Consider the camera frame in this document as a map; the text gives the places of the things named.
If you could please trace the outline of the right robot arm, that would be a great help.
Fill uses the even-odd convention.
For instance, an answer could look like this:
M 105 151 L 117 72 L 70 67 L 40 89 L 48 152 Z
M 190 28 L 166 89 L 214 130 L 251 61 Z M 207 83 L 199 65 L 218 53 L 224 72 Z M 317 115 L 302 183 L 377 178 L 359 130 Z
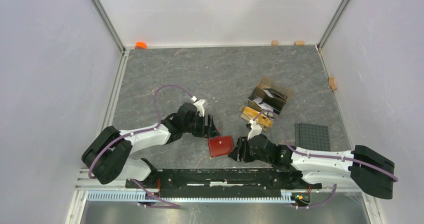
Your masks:
M 259 134 L 239 137 L 228 156 L 237 162 L 270 164 L 283 172 L 283 180 L 291 189 L 337 185 L 391 200 L 394 183 L 398 181 L 394 162 L 364 145 L 347 151 L 319 151 L 277 145 Z

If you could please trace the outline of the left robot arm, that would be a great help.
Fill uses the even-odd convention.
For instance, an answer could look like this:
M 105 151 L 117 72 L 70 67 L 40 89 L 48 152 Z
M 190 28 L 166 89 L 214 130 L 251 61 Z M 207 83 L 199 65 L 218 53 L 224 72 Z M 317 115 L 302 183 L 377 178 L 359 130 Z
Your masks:
M 213 116 L 204 110 L 205 100 L 185 102 L 177 112 L 169 114 L 151 126 L 118 130 L 104 128 L 81 156 L 89 170 L 89 178 L 106 185 L 115 179 L 135 179 L 145 188 L 153 187 L 157 174 L 148 162 L 138 158 L 146 148 L 171 144 L 184 134 L 197 138 L 215 138 L 220 135 Z

